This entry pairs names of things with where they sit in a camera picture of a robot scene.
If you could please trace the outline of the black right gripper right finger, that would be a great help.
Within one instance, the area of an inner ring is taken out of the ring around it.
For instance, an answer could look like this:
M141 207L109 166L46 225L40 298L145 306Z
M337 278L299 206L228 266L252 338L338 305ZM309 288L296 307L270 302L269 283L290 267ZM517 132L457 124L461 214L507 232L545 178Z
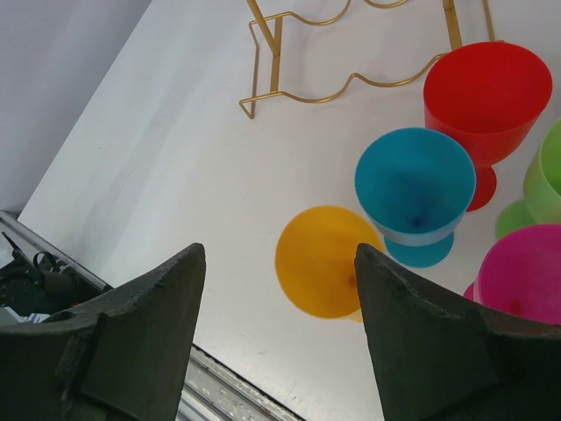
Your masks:
M475 303L366 243L354 267L385 419L559 419L557 325Z

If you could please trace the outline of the orange wine glass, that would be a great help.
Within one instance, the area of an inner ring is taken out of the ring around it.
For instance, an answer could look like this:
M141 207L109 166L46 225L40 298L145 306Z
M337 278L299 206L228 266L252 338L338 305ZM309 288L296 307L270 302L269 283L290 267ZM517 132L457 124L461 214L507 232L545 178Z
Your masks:
M351 210L318 205L298 213L275 247L274 269L287 299L313 317L361 323L354 259L362 243L387 251L373 226Z

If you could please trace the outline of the red wine glass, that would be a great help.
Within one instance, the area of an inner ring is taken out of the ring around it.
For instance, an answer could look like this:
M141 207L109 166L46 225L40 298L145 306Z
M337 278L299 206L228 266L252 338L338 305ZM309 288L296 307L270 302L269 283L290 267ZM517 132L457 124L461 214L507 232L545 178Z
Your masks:
M424 123L470 155L477 183L469 211L490 202L497 189L493 166L524 141L552 92L546 63L504 41L462 46L430 69L423 86Z

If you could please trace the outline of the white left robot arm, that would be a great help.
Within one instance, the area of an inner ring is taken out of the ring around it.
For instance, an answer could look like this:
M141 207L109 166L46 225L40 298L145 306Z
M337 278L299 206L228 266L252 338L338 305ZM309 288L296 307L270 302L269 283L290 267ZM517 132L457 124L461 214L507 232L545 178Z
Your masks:
M11 257L1 266L1 325L37 324L91 298L92 289L49 252L28 258L5 232Z

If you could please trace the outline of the blue wine glass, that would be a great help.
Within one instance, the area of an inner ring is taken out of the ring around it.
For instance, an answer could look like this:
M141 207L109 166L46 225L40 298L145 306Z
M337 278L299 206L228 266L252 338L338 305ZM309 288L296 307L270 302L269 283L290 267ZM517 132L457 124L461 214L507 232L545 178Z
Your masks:
M406 127L380 136L364 150L354 190L389 254L404 266L429 268L451 251L476 181L472 159L456 140Z

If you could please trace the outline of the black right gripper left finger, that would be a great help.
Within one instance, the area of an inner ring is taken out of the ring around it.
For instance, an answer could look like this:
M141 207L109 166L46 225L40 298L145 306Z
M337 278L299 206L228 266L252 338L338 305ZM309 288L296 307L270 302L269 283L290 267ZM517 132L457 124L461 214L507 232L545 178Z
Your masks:
M3 327L2 419L175 419L205 272L194 243L42 323Z

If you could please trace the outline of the green wine glass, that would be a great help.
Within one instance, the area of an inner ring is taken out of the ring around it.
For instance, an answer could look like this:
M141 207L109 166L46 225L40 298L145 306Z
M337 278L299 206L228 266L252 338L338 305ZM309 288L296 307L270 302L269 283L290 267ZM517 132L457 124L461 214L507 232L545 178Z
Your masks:
M523 199L508 205L496 219L495 238L529 225L560 224L560 120L546 133L529 164Z

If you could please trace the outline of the pink wine glass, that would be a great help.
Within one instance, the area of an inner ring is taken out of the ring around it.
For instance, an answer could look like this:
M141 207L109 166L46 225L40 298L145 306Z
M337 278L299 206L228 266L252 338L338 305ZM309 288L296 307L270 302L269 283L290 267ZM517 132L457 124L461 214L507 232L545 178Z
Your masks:
M463 297L513 316L559 325L560 225L531 225L498 240Z

